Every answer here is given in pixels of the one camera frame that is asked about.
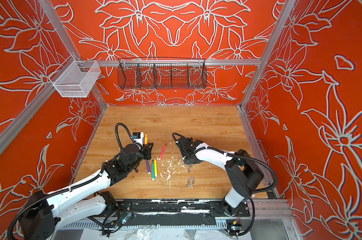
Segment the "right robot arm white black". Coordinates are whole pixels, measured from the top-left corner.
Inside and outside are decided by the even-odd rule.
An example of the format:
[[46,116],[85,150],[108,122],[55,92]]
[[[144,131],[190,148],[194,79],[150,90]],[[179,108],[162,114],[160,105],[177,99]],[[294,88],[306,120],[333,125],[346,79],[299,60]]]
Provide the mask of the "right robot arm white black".
[[[239,205],[251,199],[253,194],[271,191],[277,186],[276,172],[266,163],[252,158],[245,150],[226,152],[178,133],[172,133],[172,137],[184,164],[196,165],[207,162],[226,171],[232,188],[223,198],[219,212],[233,216],[237,213]],[[269,171],[273,181],[268,187],[258,189],[265,177],[261,167]]]

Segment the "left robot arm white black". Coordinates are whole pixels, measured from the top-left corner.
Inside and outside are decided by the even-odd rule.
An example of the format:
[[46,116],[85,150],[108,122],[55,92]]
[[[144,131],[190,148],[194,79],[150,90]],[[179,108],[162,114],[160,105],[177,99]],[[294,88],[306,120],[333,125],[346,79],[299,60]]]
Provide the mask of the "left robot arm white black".
[[14,228],[20,225],[26,240],[47,239],[57,225],[63,224],[66,210],[85,197],[124,180],[132,171],[138,170],[142,161],[151,159],[153,143],[142,144],[129,134],[131,143],[122,147],[119,132],[116,131],[115,134],[120,153],[110,161],[103,162],[100,170],[81,181],[48,194],[43,191],[32,194],[11,221],[7,238],[15,239]]

